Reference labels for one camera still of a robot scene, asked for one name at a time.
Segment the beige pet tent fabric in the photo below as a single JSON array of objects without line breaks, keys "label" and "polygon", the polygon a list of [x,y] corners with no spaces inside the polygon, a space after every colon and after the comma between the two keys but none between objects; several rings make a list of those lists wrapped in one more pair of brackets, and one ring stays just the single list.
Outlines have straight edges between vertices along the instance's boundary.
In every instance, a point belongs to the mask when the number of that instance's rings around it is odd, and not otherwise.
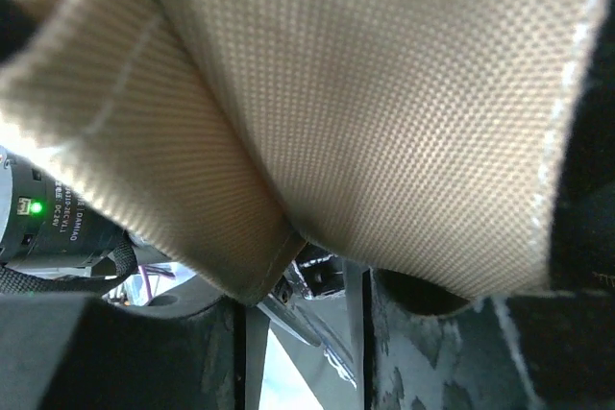
[{"label": "beige pet tent fabric", "polygon": [[543,288],[609,0],[13,0],[1,141],[231,297],[303,246]]}]

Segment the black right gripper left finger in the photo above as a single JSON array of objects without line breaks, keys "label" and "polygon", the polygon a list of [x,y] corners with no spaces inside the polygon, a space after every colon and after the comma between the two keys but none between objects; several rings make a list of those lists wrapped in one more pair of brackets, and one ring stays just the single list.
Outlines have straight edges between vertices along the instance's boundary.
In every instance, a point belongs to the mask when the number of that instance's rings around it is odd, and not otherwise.
[{"label": "black right gripper left finger", "polygon": [[233,308],[190,315],[86,295],[1,299],[4,409],[233,409]]}]

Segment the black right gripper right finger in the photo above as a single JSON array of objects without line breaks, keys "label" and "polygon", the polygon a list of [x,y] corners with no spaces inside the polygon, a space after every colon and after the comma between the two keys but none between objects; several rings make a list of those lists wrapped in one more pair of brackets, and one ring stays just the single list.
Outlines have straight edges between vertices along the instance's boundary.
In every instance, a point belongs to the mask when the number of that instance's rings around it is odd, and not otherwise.
[{"label": "black right gripper right finger", "polygon": [[614,298],[457,298],[413,277],[362,278],[367,409],[610,409]]}]

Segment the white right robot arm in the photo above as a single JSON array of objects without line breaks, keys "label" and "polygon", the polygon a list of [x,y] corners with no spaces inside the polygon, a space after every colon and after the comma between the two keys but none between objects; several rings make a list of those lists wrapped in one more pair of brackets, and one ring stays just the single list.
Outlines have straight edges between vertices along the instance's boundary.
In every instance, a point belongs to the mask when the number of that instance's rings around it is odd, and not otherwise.
[{"label": "white right robot arm", "polygon": [[280,283],[256,308],[192,278],[142,307],[106,299],[136,272],[115,224],[28,160],[1,155],[5,409],[255,409],[270,325],[355,384],[338,409],[610,409],[614,298],[590,292],[468,305],[354,273],[357,352]]}]

